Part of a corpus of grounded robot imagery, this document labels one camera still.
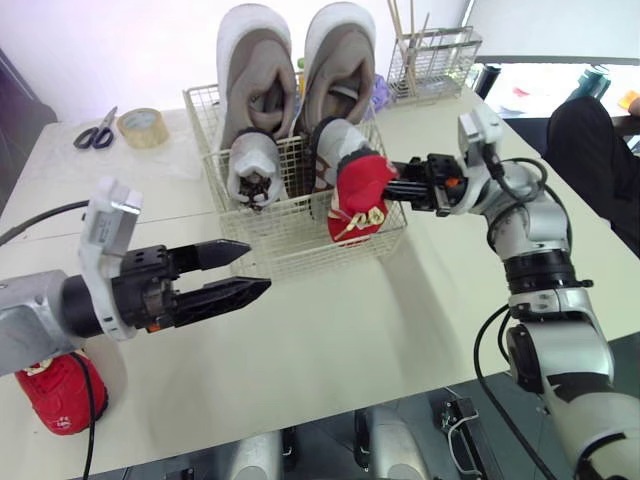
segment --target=red shoe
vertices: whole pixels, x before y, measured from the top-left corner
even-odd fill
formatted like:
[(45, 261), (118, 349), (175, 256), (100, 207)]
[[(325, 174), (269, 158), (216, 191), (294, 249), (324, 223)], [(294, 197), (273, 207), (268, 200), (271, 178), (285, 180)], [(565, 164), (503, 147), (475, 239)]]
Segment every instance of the red shoe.
[[(84, 353), (78, 358), (89, 371), (97, 420), (107, 408), (107, 389), (91, 360)], [(70, 354), (16, 372), (16, 378), (38, 417), (51, 432), (71, 435), (89, 426), (87, 384), (82, 367)]]

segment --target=packing tape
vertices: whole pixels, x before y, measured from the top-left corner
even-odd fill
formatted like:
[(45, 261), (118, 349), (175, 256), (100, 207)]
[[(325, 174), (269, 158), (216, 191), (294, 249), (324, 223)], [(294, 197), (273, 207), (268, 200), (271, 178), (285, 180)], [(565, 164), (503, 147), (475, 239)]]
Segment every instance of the packing tape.
[(153, 108), (137, 108), (118, 118), (118, 130), (133, 148), (153, 148), (169, 137), (162, 114)]

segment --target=orange object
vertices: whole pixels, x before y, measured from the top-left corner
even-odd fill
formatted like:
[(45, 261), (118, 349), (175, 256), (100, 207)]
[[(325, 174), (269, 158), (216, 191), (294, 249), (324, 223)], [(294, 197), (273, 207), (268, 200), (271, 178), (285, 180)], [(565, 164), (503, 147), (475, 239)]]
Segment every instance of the orange object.
[(460, 179), (456, 177), (450, 177), (445, 180), (444, 184), (449, 188), (457, 187), (460, 184)]
[(629, 110), (629, 105), (633, 103), (636, 98), (640, 98), (640, 93), (635, 90), (629, 90), (624, 97), (618, 100), (618, 105), (620, 108), (624, 108), (625, 110)]

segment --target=person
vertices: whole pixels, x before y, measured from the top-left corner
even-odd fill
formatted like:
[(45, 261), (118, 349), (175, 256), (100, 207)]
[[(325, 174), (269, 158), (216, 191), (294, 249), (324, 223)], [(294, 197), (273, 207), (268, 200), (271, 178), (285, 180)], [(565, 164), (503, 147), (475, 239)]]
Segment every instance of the person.
[[(629, 113), (640, 117), (640, 98)], [(581, 97), (558, 107), (543, 158), (640, 258), (640, 158), (616, 135), (602, 104)]]

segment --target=wire basket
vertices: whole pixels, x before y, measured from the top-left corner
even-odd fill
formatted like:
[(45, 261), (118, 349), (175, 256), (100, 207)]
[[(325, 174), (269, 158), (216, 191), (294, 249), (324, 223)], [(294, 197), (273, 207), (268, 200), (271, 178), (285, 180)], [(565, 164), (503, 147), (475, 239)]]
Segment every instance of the wire basket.
[[(307, 137), (279, 140), (280, 174), (285, 193), (260, 212), (229, 197), (226, 181), (229, 150), (214, 151), (216, 145), (217, 87), (191, 88), (184, 92), (185, 103), (203, 156), (220, 226), (225, 237), (246, 242), (251, 252), (231, 265), (235, 275), (267, 277), (281, 281), (335, 268), (355, 260), (390, 255), (407, 226), (400, 203), (387, 202), (388, 213), (374, 234), (333, 242), (327, 229), (327, 213), (332, 192), (304, 195), (315, 178), (315, 165), (309, 156)], [(371, 147), (385, 155), (374, 120), (358, 126)]]
[(428, 29), (396, 40), (387, 77), (394, 100), (436, 101), (459, 95), (481, 43), (472, 27)]
[(203, 155), (218, 149), (220, 135), (220, 95), (217, 85), (189, 88), (182, 92), (191, 119), (198, 149)]

